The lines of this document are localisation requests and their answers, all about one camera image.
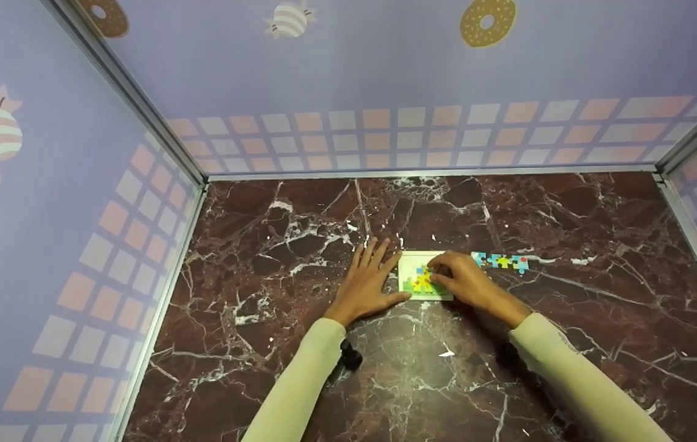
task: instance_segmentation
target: black object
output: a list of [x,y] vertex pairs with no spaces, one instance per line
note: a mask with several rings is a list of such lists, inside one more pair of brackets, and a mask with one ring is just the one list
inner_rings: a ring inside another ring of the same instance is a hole
[[354,348],[351,347],[351,342],[348,342],[348,339],[343,339],[343,342],[340,342],[340,352],[342,353],[342,355],[340,355],[340,363],[342,363],[343,366],[351,371],[359,369],[359,366],[364,360],[362,358],[362,353],[354,350]]

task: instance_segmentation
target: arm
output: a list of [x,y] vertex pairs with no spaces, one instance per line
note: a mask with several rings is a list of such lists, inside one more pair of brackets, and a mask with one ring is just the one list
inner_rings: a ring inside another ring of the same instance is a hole
[[376,249],[377,244],[373,238],[367,249],[357,247],[334,302],[302,338],[297,354],[264,399],[242,442],[301,440],[326,377],[340,360],[340,343],[348,324],[410,297],[407,293],[381,293],[400,254],[382,263],[389,240]]
[[433,282],[509,326],[511,341],[528,369],[551,384],[599,440],[671,441],[634,400],[576,352],[555,325],[493,283],[471,257],[447,252],[433,258],[430,266],[450,274],[433,274]]

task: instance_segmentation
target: hand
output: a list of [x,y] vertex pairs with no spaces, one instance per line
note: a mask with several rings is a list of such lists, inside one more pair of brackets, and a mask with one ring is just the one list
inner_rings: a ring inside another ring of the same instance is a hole
[[410,293],[405,292],[390,295],[381,293],[389,272],[395,268],[402,253],[397,252],[382,264],[381,260],[389,246],[389,238],[385,239],[378,249],[376,244],[378,238],[373,237],[370,244],[367,244],[367,249],[364,246],[357,247],[346,279],[337,289],[337,296],[326,310],[324,318],[334,319],[343,324],[343,327],[347,327],[362,316],[379,313],[411,297]]
[[472,257],[445,252],[427,263],[434,269],[430,280],[443,285],[457,299],[487,311],[513,329],[531,314],[516,297],[503,290],[478,266]]

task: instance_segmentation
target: brown marble surface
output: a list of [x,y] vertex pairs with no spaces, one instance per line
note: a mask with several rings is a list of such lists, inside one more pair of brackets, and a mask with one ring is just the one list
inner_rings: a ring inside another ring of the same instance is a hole
[[[238,440],[368,235],[531,255],[489,273],[697,442],[697,263],[643,173],[213,184],[125,440]],[[349,336],[365,363],[304,440],[589,440],[471,311],[410,301]]]

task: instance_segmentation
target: forearm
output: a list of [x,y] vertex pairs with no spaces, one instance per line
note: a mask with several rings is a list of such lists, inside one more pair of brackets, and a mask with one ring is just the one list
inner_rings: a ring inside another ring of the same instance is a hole
[[340,360],[345,328],[319,319],[302,339],[297,354],[255,415],[243,442],[298,442],[324,386]]
[[541,314],[531,314],[509,334],[528,369],[551,384],[599,440],[671,441],[634,400],[573,350],[566,336]]

